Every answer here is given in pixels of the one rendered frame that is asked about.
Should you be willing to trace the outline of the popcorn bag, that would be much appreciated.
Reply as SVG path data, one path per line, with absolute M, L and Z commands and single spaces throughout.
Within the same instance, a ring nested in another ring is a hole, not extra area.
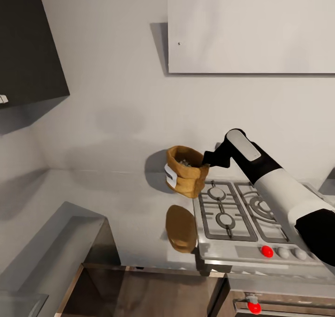
M 211 166 L 202 163 L 204 155 L 193 148 L 173 146 L 167 150 L 166 157 L 167 186 L 186 197 L 198 198 Z M 188 166 L 182 164 L 183 161 Z

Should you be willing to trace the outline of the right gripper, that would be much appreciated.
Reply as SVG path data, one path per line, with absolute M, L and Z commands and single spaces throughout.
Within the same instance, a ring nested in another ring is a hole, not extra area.
M 230 159 L 224 160 L 217 155 L 216 150 L 214 152 L 205 151 L 202 163 L 210 164 L 211 166 L 219 166 L 223 168 L 230 167 Z

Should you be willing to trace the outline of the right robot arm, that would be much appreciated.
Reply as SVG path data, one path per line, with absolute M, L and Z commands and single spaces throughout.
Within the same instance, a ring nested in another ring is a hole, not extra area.
M 314 253 L 335 276 L 335 208 L 312 193 L 240 129 L 227 132 L 202 163 L 238 164 L 264 199 L 283 230 L 304 252 Z

